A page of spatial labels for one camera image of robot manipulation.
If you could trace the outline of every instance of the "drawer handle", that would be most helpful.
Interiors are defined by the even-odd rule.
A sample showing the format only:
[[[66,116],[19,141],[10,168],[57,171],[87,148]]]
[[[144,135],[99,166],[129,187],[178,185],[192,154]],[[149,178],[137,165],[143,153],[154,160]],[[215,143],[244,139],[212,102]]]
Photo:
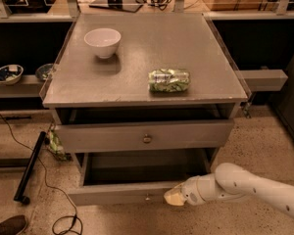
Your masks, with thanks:
[[[143,138],[143,142],[145,144],[149,144],[151,142],[152,138],[151,136],[149,136],[148,134],[145,134],[144,138]]]

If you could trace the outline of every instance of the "shoe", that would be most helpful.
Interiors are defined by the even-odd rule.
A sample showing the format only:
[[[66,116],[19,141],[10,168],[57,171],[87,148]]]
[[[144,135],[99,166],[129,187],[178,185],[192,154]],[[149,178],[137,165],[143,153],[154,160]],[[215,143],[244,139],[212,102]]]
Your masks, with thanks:
[[[20,235],[26,227],[26,217],[16,215],[0,223],[0,235]]]

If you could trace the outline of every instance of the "floor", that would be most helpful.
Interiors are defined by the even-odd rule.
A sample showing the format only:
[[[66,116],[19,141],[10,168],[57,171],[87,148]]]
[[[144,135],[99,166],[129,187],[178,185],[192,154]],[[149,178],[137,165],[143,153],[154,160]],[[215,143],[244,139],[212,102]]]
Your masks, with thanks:
[[[15,138],[33,147],[40,131],[47,131],[51,116],[47,111],[1,112],[3,117],[30,117],[9,120]],[[267,106],[253,106],[252,118],[240,112],[227,144],[213,164],[231,162],[251,172],[294,185],[294,143],[278,117]],[[0,118],[0,158],[28,158],[31,150],[16,143],[8,125]],[[49,185],[68,191],[79,184],[73,162],[59,162],[43,146],[39,158],[47,168]],[[62,192],[47,188],[45,170],[37,161],[25,195],[30,204],[13,200],[22,169],[0,169],[0,221],[25,214],[29,225],[24,234],[52,234],[54,222],[74,209]],[[209,202],[203,206],[172,207],[166,204],[78,207],[83,234],[294,234],[294,219],[264,202],[249,198],[242,203]],[[56,231],[68,228],[58,223]]]

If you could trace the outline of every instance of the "open drawer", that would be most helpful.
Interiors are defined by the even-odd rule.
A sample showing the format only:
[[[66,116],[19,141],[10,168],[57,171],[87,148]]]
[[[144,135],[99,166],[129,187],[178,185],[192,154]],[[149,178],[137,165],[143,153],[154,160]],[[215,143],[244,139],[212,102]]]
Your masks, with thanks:
[[[58,125],[69,153],[215,148],[225,144],[232,119]]]
[[[90,153],[69,196],[77,206],[161,203],[175,185],[209,172],[205,149]]]

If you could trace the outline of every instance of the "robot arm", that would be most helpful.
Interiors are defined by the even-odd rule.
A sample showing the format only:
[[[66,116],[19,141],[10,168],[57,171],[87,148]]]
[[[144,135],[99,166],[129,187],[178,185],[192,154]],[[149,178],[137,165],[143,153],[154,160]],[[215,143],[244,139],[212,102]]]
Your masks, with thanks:
[[[240,201],[255,196],[294,218],[294,186],[262,178],[230,163],[220,164],[215,173],[194,176],[165,193],[168,204],[203,205],[213,200]]]

